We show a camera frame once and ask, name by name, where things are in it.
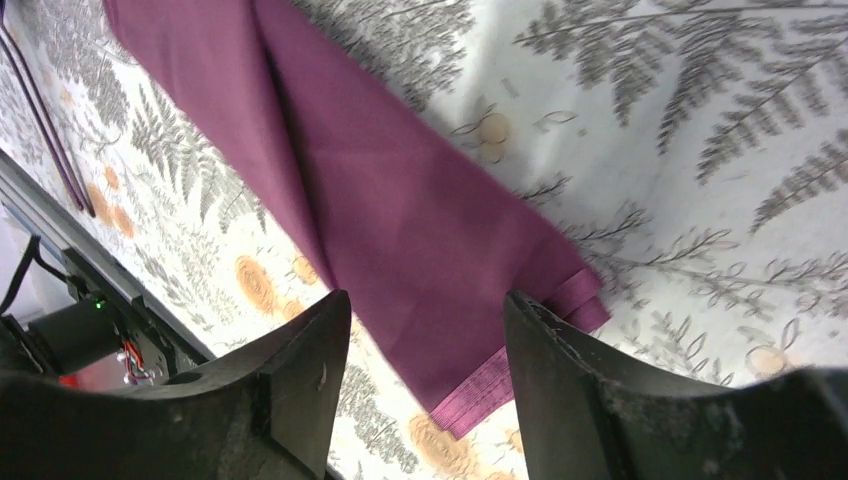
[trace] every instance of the fern leaf print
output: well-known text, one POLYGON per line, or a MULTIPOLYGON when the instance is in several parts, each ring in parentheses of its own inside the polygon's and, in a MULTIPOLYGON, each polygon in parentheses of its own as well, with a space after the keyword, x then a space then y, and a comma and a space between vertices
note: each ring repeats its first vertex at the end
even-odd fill
MULTIPOLYGON (((729 83, 743 79, 740 65, 763 61, 762 50, 751 39, 781 36, 774 20, 743 18, 739 13, 703 14, 684 22, 677 30, 678 39, 683 40, 678 50, 683 66, 660 124, 660 154, 668 152, 674 134, 693 109, 704 106, 713 94, 725 92, 729 83)), ((748 143, 755 141, 747 132, 743 136, 748 143)))
MULTIPOLYGON (((589 90, 611 80, 615 114, 626 127, 632 105, 658 86, 662 58, 674 52, 675 26, 662 15, 626 18, 636 3, 546 2, 541 17, 531 21, 514 43, 537 55, 551 54, 555 61, 568 60, 577 52, 577 84, 589 90)), ((695 5, 685 2, 677 8, 684 11, 695 5)))
POLYGON ((848 15, 795 21, 791 28, 806 38, 797 43, 775 42, 778 59, 761 66, 768 77, 747 81, 748 93, 735 95, 736 108, 724 112, 725 121, 713 127, 698 164, 702 184, 747 148, 759 146, 762 136, 801 128, 806 125, 805 115, 830 115, 816 67, 824 67, 848 98, 848 59, 842 51, 848 40, 848 15))
POLYGON ((766 223, 822 193, 834 192, 848 184, 848 130, 840 129, 836 142, 826 142, 820 155, 811 155, 786 176, 757 208, 751 233, 766 223))

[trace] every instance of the black plastic part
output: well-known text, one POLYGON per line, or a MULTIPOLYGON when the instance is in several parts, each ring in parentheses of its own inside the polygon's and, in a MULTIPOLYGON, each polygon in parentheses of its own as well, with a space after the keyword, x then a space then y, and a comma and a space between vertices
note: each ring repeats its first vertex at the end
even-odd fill
POLYGON ((848 371, 730 390, 630 357, 518 292, 504 315, 531 480, 846 478, 848 371))
POLYGON ((133 342, 144 359, 145 369, 160 372, 159 379, 190 370, 208 359, 147 308, 141 296, 127 301, 88 261, 73 249, 62 251, 68 274, 76 283, 77 298, 96 297, 119 311, 116 322, 121 337, 133 342))
POLYGON ((27 335, 49 352, 54 372, 69 375, 122 348, 114 323, 119 315, 108 302, 83 298, 30 322, 27 335))
POLYGON ((0 372, 0 478, 332 478, 350 321, 334 291, 169 384, 109 395, 0 372))

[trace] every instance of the gray fern pattern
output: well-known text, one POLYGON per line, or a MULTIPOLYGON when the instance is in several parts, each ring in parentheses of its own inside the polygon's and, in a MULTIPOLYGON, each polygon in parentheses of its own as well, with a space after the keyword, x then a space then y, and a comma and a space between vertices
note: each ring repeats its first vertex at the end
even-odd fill
POLYGON ((376 394, 377 387, 368 373, 348 363, 336 416, 356 420, 356 436, 365 442, 370 453, 379 454, 384 462, 397 463, 404 473, 412 473, 418 466, 418 457, 404 445, 397 420, 377 408, 376 394))
POLYGON ((0 128, 5 134, 22 139, 14 152, 16 159, 28 166, 38 165, 46 150, 41 139, 33 135, 36 131, 35 118, 4 56, 0 56, 0 97, 5 103, 5 108, 0 110, 0 128))
POLYGON ((86 87, 100 121, 106 126, 126 126, 129 101, 113 62, 125 61, 127 55, 117 47, 103 19, 102 2, 28 0, 15 2, 15 7, 32 34, 33 45, 44 46, 59 77, 86 87))
POLYGON ((848 254, 844 252, 800 262, 775 258, 760 273, 747 275, 754 269, 745 262, 719 266, 715 261, 718 253, 740 246, 732 230, 693 228, 668 248, 652 246, 646 258, 622 255, 626 238, 651 221, 644 209, 627 204, 610 226, 564 228, 602 276, 608 300, 622 298, 637 311, 649 305, 633 275, 647 271, 668 281, 686 281, 690 295, 706 299, 707 308, 723 306, 739 311, 743 318, 771 320, 776 309, 771 298, 782 293, 795 296, 799 314, 848 318, 848 254))
POLYGON ((214 211, 218 228, 226 233, 234 220, 250 214, 265 231, 267 210, 186 115, 152 82, 139 87, 139 97, 132 145, 186 203, 199 191, 200 220, 207 221, 214 211))
POLYGON ((701 152, 698 165, 702 183, 722 165, 741 157, 746 148, 760 146, 761 135, 776 136, 786 127, 803 127, 803 110, 816 117, 828 116, 830 108, 822 92, 821 76, 829 77, 848 99, 848 14, 795 20, 790 29, 803 40, 775 42, 778 59, 760 64, 768 76, 745 82, 749 92, 734 95, 737 108, 722 113, 724 123, 713 127, 715 134, 706 140, 707 148, 701 152), (817 73, 817 67, 824 75, 817 73))
POLYGON ((366 70, 427 108, 461 73, 459 40, 474 26, 470 0, 295 0, 311 21, 366 70))
POLYGON ((638 317, 619 326, 625 342, 634 349, 635 356, 647 357, 654 365, 702 382, 724 386, 733 382, 733 372, 722 371, 720 358, 703 355, 708 333, 690 332, 693 325, 691 316, 676 326, 670 312, 652 312, 651 320, 650 332, 653 335, 648 342, 640 339, 643 322, 638 317))
POLYGON ((554 175, 553 181, 542 182, 536 188, 526 192, 515 192, 519 198, 529 202, 535 207, 541 207, 550 202, 557 203, 559 197, 564 193, 566 185, 571 177, 558 173, 554 175))
POLYGON ((564 1, 558 7, 546 2, 542 17, 531 21, 514 43, 536 54, 551 53, 559 61, 579 50, 578 85, 588 90, 610 77, 615 114, 626 127, 632 105, 657 86, 662 57, 674 50, 675 26, 666 19, 653 16, 628 21, 626 13, 637 3, 564 1), (619 26, 617 22, 626 23, 619 26))
POLYGON ((825 142, 820 155, 810 155, 772 190, 757 208, 751 233, 796 205, 834 192, 848 184, 848 130, 840 129, 836 142, 825 142))
POLYGON ((667 57, 679 58, 676 87, 659 126, 660 154, 668 153, 695 110, 743 83, 744 91, 732 95, 733 107, 722 112, 705 139, 697 173, 702 184, 759 147, 762 136, 802 128, 809 115, 830 115, 824 78, 848 99, 848 14, 827 13, 787 26, 752 13, 828 5, 763 0, 717 9, 707 8, 707 1, 654 3, 667 11, 631 15, 633 2, 546 2, 541 17, 514 43, 555 61, 573 56, 577 84, 584 89, 609 81, 621 127, 630 124, 633 105, 658 86, 667 57))
POLYGON ((683 40, 679 52, 683 66, 677 88, 665 108, 658 148, 668 151, 674 133, 690 119, 690 110, 704 106, 715 93, 727 90, 727 83, 744 78, 739 64, 760 64, 763 51, 752 39, 780 39, 780 26, 770 18, 745 18, 740 13, 702 14, 691 18, 676 31, 683 40))

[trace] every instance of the purple napkin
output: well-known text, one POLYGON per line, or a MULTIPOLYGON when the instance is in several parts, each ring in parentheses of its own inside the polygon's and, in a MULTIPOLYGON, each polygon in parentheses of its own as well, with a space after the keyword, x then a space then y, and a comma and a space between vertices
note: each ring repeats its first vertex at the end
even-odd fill
POLYGON ((442 428, 461 437, 512 398, 509 289, 585 331, 607 320, 568 239, 288 2, 104 4, 442 428))

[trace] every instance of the orange flower print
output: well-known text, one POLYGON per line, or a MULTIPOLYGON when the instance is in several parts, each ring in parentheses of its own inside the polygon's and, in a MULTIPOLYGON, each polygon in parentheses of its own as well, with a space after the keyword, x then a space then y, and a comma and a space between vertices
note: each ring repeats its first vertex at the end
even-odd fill
POLYGON ((524 455, 524 442, 521 441, 521 432, 515 430, 509 432, 507 435, 507 443, 509 444, 509 448, 515 450, 521 455, 524 455))
POLYGON ((236 259, 236 280, 242 293, 260 312, 271 315, 277 305, 271 276, 253 257, 242 255, 236 259))
POLYGON ((116 205, 112 208, 112 220, 115 223, 115 227, 121 231, 127 238, 133 238, 135 236, 135 229, 132 224, 132 220, 130 220, 130 216, 127 215, 127 211, 123 209, 123 207, 116 205))
POLYGON ((100 188, 93 183, 87 184, 85 189, 88 191, 88 198, 91 200, 91 206, 94 207, 94 215, 100 219, 104 225, 111 226, 112 212, 109 209, 109 203, 106 202, 106 197, 103 196, 103 192, 101 192, 100 188))
POLYGON ((312 268, 312 264, 303 255, 297 257, 292 262, 292 270, 301 282, 307 285, 313 285, 318 281, 318 274, 312 268))
POLYGON ((103 172, 103 176, 106 177, 106 184, 109 185, 109 188, 112 190, 117 190, 120 186, 118 182, 118 173, 115 172, 115 169, 112 167, 106 167, 106 170, 103 172))
POLYGON ((303 304, 300 303, 300 300, 296 298, 289 300, 285 305, 283 305, 283 319, 286 322, 290 322, 294 319, 294 317, 303 313, 304 310, 306 309, 303 307, 303 304))
POLYGON ((462 478, 477 468, 477 456, 468 440, 457 440, 436 426, 427 414, 410 420, 409 435, 424 459, 445 475, 462 478))

